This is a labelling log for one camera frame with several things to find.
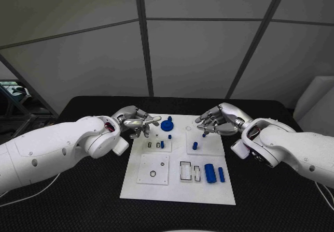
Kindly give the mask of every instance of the hole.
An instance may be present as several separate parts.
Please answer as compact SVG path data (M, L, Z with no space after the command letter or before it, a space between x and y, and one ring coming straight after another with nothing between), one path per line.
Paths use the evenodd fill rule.
M36 159L32 160L32 165L33 165L35 167L37 166L37 160L36 160Z

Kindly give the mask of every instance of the blue object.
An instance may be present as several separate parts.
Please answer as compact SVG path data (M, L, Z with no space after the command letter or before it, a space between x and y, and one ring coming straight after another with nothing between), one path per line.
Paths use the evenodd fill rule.
M207 183L216 183L217 179L216 179L213 164L207 163L204 165L204 169L206 169Z
M174 123L171 122L171 116L168 116L168 119L161 122L161 130L171 131L173 128L174 128Z
M220 182L225 182L225 173L223 173L223 168L217 168L217 172L219 172Z
M193 150L197 150L197 145L199 145L199 143L193 142Z

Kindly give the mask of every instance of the robotic hand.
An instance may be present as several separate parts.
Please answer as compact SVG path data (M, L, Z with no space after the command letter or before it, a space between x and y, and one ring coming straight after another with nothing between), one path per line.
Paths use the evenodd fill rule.
M86 156L102 157L111 150L121 155L128 148L121 132L132 129L148 137L151 117L135 106L122 108L112 117L88 116L33 130L0 145L0 193L30 185L69 168Z
M297 133L284 123L269 118L252 119L228 103L219 104L196 119L206 134L242 138L232 145L236 155L249 154L269 167L285 162L308 179L334 188L334 138L312 132Z

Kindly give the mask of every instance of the black textured mat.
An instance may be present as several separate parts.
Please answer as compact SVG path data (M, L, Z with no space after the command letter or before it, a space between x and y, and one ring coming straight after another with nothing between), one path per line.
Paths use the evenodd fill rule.
M148 97L76 97L58 123L84 116L111 116L135 105L160 114L200 115L222 102L236 105L253 118L271 117L299 127L276 101ZM255 159L239 159L230 145L240 135L223 137L236 206L120 199L130 149L122 156L85 158L63 172L33 199L0 208L0 231L157 232L199 229L223 232L334 231L334 212L314 182L281 163L274 169ZM10 191L0 204L30 196L52 179Z

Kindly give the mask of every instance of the white board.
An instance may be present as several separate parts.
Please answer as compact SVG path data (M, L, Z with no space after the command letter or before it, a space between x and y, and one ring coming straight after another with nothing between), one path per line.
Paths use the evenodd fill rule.
M235 205L230 176L225 160L225 150L220 136L217 134L209 134L206 138L200 139L202 133L196 128L197 124L194 123L197 116L158 114L150 115L161 116L161 121L167 120L167 117L171 116L174 129L166 132L161 130L160 126L156 127L151 125L150 138L145 138L141 135L141 137L134 140L120 197L124 199ZM192 143L193 138L199 140L199 151L194 154L189 154L187 144ZM164 152L161 150L154 150L153 152L148 152L145 146L148 141L153 140L170 141L171 151ZM143 154L168 156L167 185L137 183L138 173L141 171L140 166ZM192 163L192 181L187 182L180 180L181 161ZM207 183L206 181L204 165L207 163L212 163L215 166L217 182L213 184ZM194 181L194 166L200 167L200 182ZM223 168L225 183L222 183L219 180L219 167Z

